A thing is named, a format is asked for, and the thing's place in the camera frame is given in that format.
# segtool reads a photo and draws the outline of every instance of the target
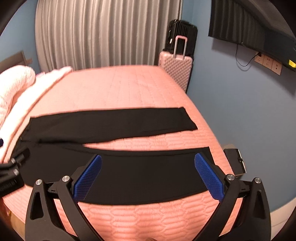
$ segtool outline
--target black cord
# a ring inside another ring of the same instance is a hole
[[[247,67],[248,65],[249,65],[249,63],[257,56],[257,55],[259,55],[260,53],[258,53],[258,54],[256,54],[253,58],[251,58],[251,60],[247,63],[247,65],[242,65],[238,60],[237,60],[237,51],[235,52],[235,59],[236,59],[236,61],[239,63],[239,65],[240,66],[242,66],[242,67]]]

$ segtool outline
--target white blanket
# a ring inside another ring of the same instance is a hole
[[[64,67],[59,70],[53,70],[49,73],[42,73],[36,76],[36,82],[28,87],[17,99],[10,113],[7,115],[1,129],[0,138],[3,139],[3,147],[0,148],[0,163],[4,161],[9,144],[25,119],[33,105],[60,79],[66,74],[72,72],[71,67]]]
[[[0,129],[10,111],[13,97],[34,81],[35,72],[28,66],[17,65],[0,74]]]

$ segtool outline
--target pink suitcase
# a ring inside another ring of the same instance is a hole
[[[176,54],[178,39],[185,40],[183,55]],[[185,56],[186,46],[187,38],[180,35],[176,36],[174,54],[162,51],[158,61],[158,66],[162,67],[185,92],[192,68],[192,58]]]

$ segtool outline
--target pink bedspread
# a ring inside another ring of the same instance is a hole
[[[9,147],[6,159],[30,116],[89,109],[181,106],[185,107],[198,130],[119,139],[86,146],[110,150],[175,150],[209,146],[215,163],[225,173],[232,173],[217,139],[195,105],[173,79],[156,66],[117,66],[68,74],[29,112]],[[26,186],[4,198],[7,207],[23,222],[31,190],[31,187]],[[56,203],[67,231],[73,234],[60,202]],[[106,241],[141,241],[147,237],[165,241],[192,240],[217,204],[218,201],[212,199],[209,192],[204,192],[156,204],[107,206],[79,203],[79,206]],[[223,233],[231,229],[240,204],[241,200],[238,200]]]

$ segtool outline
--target gray curtain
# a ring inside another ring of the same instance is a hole
[[[35,19],[42,71],[157,64],[181,0],[39,0]]]

